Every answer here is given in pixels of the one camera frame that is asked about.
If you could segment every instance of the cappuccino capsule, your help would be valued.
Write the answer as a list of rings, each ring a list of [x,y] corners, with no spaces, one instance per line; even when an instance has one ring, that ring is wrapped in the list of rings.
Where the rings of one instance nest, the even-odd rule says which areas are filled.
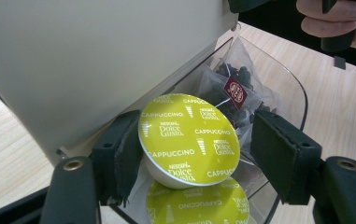
[[[154,182],[147,195],[150,222],[248,223],[249,203],[241,186],[231,177],[208,187],[170,189]]]
[[[150,174],[172,189],[211,186],[239,161],[238,138],[215,106],[187,94],[167,94],[141,113],[139,139]]]

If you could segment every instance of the clear plastic container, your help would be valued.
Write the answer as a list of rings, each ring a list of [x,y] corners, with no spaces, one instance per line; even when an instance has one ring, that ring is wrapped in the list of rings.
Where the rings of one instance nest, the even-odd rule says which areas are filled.
[[[294,74],[270,55],[241,37],[240,40],[244,43],[262,84],[276,92],[284,106],[283,109],[277,110],[276,113],[300,130],[303,130],[306,122],[307,98],[301,83]],[[195,95],[198,92],[203,75],[202,65],[205,64],[211,69],[215,69],[220,64],[221,58],[228,52],[232,42],[233,39],[229,39],[206,60],[198,64],[187,76],[164,93],[175,92]],[[138,101],[140,104],[132,105],[127,110],[142,109],[152,99],[145,95]],[[129,204],[125,208],[113,208],[128,222],[149,223],[146,196],[154,180],[143,163],[140,166],[138,179],[131,191]],[[241,154],[240,162],[232,177],[241,185],[248,196],[250,223],[268,223],[278,206],[278,195],[262,171],[251,162],[249,154]]]

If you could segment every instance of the finger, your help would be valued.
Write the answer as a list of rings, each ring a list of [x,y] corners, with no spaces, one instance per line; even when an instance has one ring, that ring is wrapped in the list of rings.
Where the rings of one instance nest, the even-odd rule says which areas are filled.
[[[355,30],[356,21],[321,21],[306,17],[302,21],[302,29],[309,35],[332,37]]]
[[[302,14],[323,21],[356,21],[356,2],[337,1],[332,9],[322,13],[322,0],[297,0],[296,7]]]

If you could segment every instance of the wooden table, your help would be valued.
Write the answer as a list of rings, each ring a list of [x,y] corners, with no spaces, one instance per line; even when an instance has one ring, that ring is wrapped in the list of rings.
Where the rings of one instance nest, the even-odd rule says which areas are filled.
[[[356,160],[356,66],[334,67],[334,59],[242,24],[240,35],[284,64],[306,89],[304,132],[323,146],[322,158]],[[50,183],[52,166],[0,102],[0,207]],[[272,223],[314,223],[312,205],[280,204]]]

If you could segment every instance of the white machine housing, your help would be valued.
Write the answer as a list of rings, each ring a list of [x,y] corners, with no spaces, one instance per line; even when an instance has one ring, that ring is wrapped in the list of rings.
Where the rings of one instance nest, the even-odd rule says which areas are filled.
[[[0,1],[0,98],[48,159],[89,155],[116,116],[163,93],[236,26],[226,0]]]

